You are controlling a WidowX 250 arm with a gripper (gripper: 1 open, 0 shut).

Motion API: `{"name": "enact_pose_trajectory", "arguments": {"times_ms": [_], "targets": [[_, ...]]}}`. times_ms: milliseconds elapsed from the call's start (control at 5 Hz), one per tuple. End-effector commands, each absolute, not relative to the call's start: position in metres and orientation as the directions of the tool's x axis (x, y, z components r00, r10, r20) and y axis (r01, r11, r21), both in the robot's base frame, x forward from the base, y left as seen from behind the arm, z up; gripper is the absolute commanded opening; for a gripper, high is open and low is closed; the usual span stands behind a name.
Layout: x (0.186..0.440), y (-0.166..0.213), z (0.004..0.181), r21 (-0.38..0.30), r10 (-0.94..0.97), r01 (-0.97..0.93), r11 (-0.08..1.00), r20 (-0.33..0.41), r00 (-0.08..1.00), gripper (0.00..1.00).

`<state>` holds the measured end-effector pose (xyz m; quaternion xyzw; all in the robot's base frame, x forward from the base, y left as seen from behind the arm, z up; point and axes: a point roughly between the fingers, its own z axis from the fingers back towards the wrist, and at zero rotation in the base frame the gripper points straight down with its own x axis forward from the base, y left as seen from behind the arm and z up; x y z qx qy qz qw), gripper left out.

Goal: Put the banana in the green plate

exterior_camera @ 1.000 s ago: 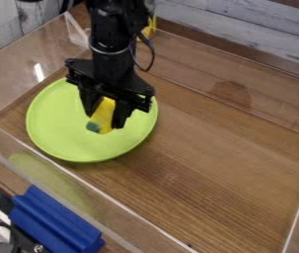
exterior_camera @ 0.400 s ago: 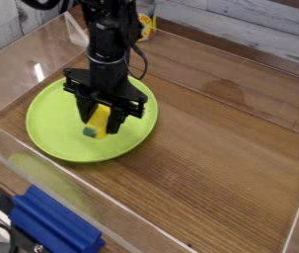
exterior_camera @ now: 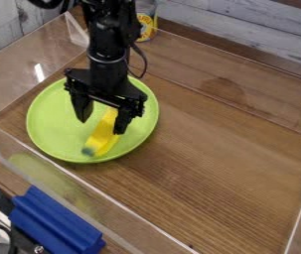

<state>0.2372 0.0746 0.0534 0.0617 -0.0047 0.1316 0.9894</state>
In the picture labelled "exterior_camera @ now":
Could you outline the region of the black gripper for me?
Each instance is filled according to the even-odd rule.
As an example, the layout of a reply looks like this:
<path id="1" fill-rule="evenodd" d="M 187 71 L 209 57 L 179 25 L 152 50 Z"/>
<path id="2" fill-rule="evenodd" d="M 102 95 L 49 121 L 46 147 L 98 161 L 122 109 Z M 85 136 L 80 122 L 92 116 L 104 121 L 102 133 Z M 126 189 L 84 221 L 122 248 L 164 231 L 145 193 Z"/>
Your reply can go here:
<path id="1" fill-rule="evenodd" d="M 145 92 L 132 84 L 128 72 L 128 60 L 117 63 L 90 61 L 90 68 L 66 69 L 66 90 L 72 95 L 77 119 L 86 122 L 94 100 L 120 108 L 113 129 L 116 135 L 125 133 L 132 116 L 143 116 L 148 100 Z"/>

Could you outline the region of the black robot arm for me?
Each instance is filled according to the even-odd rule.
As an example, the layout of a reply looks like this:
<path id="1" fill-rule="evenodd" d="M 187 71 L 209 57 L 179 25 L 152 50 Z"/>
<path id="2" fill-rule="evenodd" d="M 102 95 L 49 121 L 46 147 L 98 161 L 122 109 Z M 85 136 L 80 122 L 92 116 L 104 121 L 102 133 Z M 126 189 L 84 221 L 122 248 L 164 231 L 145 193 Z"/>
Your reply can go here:
<path id="1" fill-rule="evenodd" d="M 130 50 L 148 63 L 136 45 L 141 37 L 136 0 L 80 0 L 89 29 L 89 68 L 69 68 L 66 91 L 70 93 L 77 119 L 85 123 L 93 103 L 117 109 L 113 133 L 121 135 L 145 111 L 147 93 L 129 78 Z"/>

